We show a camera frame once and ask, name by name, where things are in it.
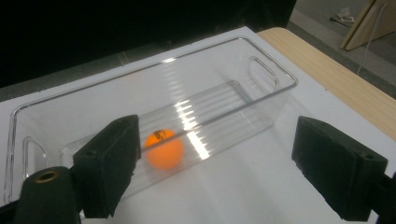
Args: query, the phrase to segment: ping pong ball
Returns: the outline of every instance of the ping pong ball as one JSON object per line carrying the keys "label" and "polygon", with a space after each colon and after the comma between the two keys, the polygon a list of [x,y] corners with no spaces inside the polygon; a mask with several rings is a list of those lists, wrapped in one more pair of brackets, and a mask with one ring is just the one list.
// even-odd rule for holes
{"label": "ping pong ball", "polygon": [[[155,131],[148,136],[145,147],[152,146],[163,139],[169,138],[175,133],[169,129]],[[181,139],[175,138],[152,148],[146,153],[148,163],[161,170],[169,170],[177,166],[183,158],[183,143]]]}

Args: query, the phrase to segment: dark wall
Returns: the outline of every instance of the dark wall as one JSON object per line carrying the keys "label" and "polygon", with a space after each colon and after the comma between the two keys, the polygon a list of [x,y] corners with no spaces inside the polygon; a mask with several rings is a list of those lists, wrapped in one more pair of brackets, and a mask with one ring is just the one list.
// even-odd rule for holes
{"label": "dark wall", "polygon": [[1,7],[0,88],[127,49],[246,25],[285,27],[295,0],[15,1]]}

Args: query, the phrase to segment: clear plastic container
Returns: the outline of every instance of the clear plastic container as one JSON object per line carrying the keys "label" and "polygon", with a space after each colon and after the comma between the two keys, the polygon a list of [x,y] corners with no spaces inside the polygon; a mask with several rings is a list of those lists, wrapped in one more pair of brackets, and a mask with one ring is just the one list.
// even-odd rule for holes
{"label": "clear plastic container", "polygon": [[142,145],[170,129],[184,146],[170,170],[150,166],[145,154],[153,147],[142,148],[124,197],[137,193],[271,127],[285,100],[280,93],[296,85],[262,49],[235,38],[22,105],[10,120],[5,203],[19,198],[26,176],[72,166],[73,154],[96,133],[132,114],[140,118]]}

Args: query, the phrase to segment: wooden table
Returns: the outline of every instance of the wooden table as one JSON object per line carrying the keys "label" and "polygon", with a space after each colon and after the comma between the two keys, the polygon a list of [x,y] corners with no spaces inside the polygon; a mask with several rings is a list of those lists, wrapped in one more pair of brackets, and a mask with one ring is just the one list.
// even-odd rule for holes
{"label": "wooden table", "polygon": [[396,100],[283,28],[258,35],[396,141]]}

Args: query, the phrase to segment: wooden board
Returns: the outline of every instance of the wooden board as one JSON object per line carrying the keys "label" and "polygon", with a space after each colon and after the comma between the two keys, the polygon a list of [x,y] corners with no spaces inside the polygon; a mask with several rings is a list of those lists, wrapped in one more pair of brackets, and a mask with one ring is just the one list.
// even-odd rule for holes
{"label": "wooden board", "polygon": [[288,30],[273,28],[258,35],[396,141],[396,100]]}
{"label": "wooden board", "polygon": [[[385,7],[380,15],[381,8],[384,5]],[[340,47],[351,50],[368,43],[378,16],[380,18],[373,39],[396,31],[396,1],[372,0],[366,4]]]}

